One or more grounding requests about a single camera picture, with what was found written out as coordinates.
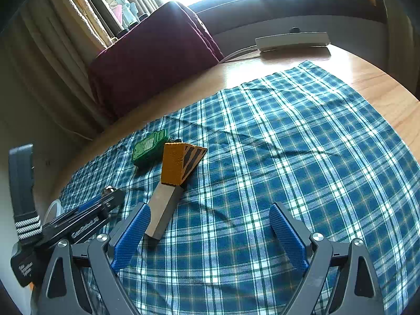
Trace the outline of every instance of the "table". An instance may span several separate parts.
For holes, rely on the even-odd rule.
[[[359,92],[391,124],[420,162],[420,102],[384,71],[333,45],[254,52],[180,82],[118,120],[62,170],[52,189],[52,200],[59,197],[61,189],[77,169],[148,122],[221,89],[234,88],[243,82],[287,70],[305,60],[314,62]]]

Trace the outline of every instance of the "dark red cloth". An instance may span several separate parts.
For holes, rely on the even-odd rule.
[[[91,63],[92,93],[112,120],[223,58],[189,8],[168,2]]]

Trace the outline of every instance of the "blue checkered cloth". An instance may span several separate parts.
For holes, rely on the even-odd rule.
[[[208,148],[156,243],[145,237],[119,277],[142,314],[275,314],[301,276],[270,227],[274,201],[310,231],[369,249],[387,315],[420,285],[420,169],[392,127],[356,91],[311,62],[217,92],[147,126],[74,173],[65,210],[105,186],[126,191],[109,232],[147,203],[161,163],[130,162],[153,131]],[[316,313],[326,306],[335,271]],[[87,272],[99,312],[97,287]]]

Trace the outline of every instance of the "ribbed blue pad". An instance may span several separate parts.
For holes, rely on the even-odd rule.
[[[79,208],[77,209],[77,212],[83,212],[84,210],[96,204],[101,198],[102,198],[102,195],[97,195],[92,200],[89,200],[85,202],[83,205],[79,206]]]
[[[291,264],[303,275],[309,267],[305,246],[276,204],[270,207],[270,225]]]
[[[115,245],[114,260],[111,263],[111,267],[115,272],[128,266],[149,223],[150,207],[145,204]]]

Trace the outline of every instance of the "green tape measure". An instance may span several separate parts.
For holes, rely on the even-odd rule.
[[[138,142],[133,149],[132,163],[137,167],[144,167],[157,158],[162,158],[163,146],[166,142],[174,142],[166,129],[155,131]]]

